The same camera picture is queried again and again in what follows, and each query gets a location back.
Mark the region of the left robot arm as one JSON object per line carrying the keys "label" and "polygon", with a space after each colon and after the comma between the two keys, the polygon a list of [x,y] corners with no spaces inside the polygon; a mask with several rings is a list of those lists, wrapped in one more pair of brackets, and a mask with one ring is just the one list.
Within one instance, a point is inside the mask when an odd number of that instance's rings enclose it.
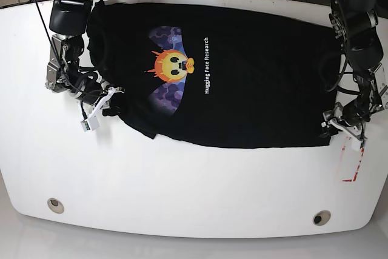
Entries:
{"label": "left robot arm", "polygon": [[344,132],[355,150],[365,146],[366,124],[371,116],[387,108],[376,3],[377,0],[330,0],[329,19],[345,60],[336,81],[326,91],[336,90],[355,99],[345,106],[337,102],[332,110],[324,112],[322,127],[329,136]]}

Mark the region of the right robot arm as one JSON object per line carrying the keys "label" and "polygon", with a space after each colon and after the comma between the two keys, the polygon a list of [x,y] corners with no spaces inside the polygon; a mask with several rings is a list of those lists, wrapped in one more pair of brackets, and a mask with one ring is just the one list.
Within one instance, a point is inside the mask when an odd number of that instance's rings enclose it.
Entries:
{"label": "right robot arm", "polygon": [[100,77],[107,71],[107,57],[91,67],[82,67],[79,58],[84,53],[83,34],[94,0],[53,0],[50,23],[45,30],[53,31],[50,60],[45,86],[54,93],[68,92],[80,105],[92,105],[105,116],[126,112],[122,100],[125,90]]}

